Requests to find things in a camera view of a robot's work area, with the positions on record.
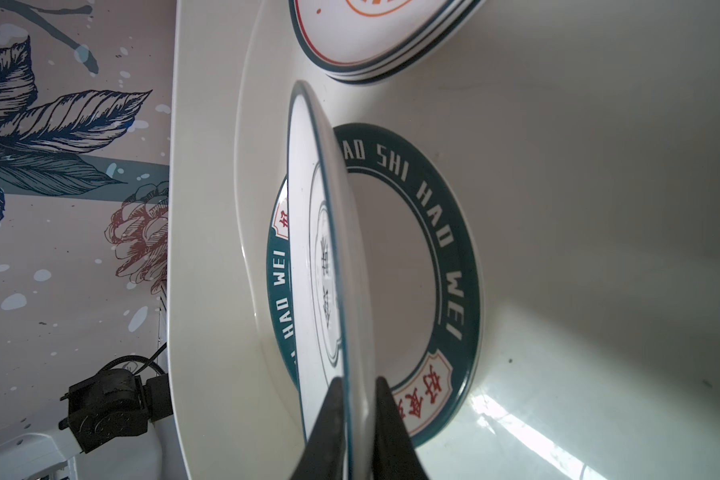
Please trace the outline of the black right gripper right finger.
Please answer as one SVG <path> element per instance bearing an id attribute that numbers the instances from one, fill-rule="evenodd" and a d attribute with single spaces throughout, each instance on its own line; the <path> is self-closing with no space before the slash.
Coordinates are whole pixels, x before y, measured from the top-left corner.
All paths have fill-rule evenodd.
<path id="1" fill-rule="evenodd" d="M 387 380 L 379 376 L 375 388 L 373 478 L 427 480 Z"/>

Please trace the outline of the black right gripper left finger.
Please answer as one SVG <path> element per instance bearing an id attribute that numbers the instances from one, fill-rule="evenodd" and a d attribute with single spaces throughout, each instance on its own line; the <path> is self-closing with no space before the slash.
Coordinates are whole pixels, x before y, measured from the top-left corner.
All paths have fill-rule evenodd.
<path id="1" fill-rule="evenodd" d="M 346 453 L 343 380 L 334 378 L 291 480 L 340 480 Z"/>

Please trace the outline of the white plate flower outline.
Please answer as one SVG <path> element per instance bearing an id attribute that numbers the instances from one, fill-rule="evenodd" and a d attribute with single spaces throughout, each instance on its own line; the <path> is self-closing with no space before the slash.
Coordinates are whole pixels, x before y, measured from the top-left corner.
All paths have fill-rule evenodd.
<path id="1" fill-rule="evenodd" d="M 288 114 L 291 313 L 304 434 L 334 379 L 342 382 L 345 476 L 372 476 L 375 354 L 360 221 L 340 143 L 305 81 Z"/>

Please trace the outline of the green rim plate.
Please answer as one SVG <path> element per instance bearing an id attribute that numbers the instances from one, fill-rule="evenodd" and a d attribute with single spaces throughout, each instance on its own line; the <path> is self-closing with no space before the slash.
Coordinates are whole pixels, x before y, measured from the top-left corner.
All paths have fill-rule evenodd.
<path id="1" fill-rule="evenodd" d="M 415 445 L 462 407 L 479 358 L 482 290 L 455 194 L 411 141 L 368 123 L 334 130 L 353 189 L 378 373 Z"/>

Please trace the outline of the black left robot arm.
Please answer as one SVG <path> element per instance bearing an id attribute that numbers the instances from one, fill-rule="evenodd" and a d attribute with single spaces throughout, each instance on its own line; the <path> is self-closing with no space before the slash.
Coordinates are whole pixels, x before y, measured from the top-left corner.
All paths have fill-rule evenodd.
<path id="1" fill-rule="evenodd" d="M 169 377 L 106 369 L 0 430 L 0 479 L 159 479 Z"/>

